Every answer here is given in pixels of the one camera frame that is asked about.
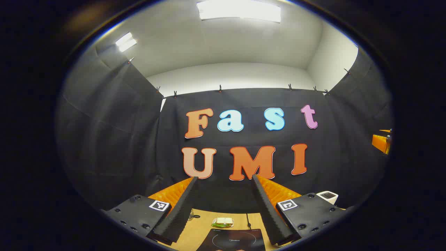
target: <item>cable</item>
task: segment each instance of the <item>cable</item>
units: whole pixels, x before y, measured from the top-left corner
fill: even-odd
[[[251,230],[251,223],[249,223],[248,214],[246,214],[246,219],[248,220],[248,227],[249,227],[249,230]]]

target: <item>white wall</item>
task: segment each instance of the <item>white wall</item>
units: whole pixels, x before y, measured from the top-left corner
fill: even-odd
[[[312,90],[314,82],[307,71],[264,63],[215,63],[185,67],[147,78],[164,96],[238,88],[288,88]]]
[[[358,55],[356,45],[332,25],[322,21],[322,37],[307,71],[318,90],[331,90],[350,70]]]

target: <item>pink letter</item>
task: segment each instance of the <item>pink letter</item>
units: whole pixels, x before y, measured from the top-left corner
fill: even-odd
[[[314,110],[310,108],[310,105],[306,105],[301,109],[301,113],[305,114],[305,122],[310,129],[316,129],[318,126],[317,121],[313,121]]]

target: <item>black curtain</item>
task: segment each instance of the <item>black curtain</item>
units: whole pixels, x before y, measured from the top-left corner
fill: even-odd
[[[86,51],[65,81],[57,138],[75,188],[108,209],[153,179],[162,95],[117,50]]]
[[[229,180],[232,147],[254,158],[274,146],[272,180],[298,193],[330,190],[337,205],[361,201],[384,173],[386,156],[371,145],[372,134],[392,127],[391,97],[373,61],[361,49],[351,74],[329,95],[311,90],[250,88],[162,95],[115,46],[85,52],[66,79],[58,113],[58,143],[68,177],[94,206],[108,209],[136,193],[151,195],[188,178],[183,147],[194,147],[195,168],[204,168],[202,148],[215,148],[213,174],[200,181],[195,207],[228,213],[258,212],[250,180]],[[318,127],[308,128],[301,108],[315,110]],[[187,112],[211,108],[200,138],[186,139]],[[281,108],[285,127],[269,131],[264,111]],[[242,114],[244,129],[221,132],[221,112]],[[304,143],[307,172],[293,176],[291,146]]]

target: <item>fluorescent light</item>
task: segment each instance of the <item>fluorescent light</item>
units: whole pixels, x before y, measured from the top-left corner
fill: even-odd
[[[116,41],[116,45],[117,46],[121,46],[123,45],[125,42],[127,42],[128,40],[130,40],[132,38],[132,34],[129,32],[127,34],[125,34],[122,38],[118,39],[118,41]]]
[[[121,46],[119,46],[119,50],[121,52],[125,51],[126,49],[134,46],[136,44],[136,40],[131,38],[130,40],[126,41],[124,44],[122,44]]]
[[[224,17],[254,18],[280,23],[280,7],[253,0],[206,0],[197,3],[201,20]]]

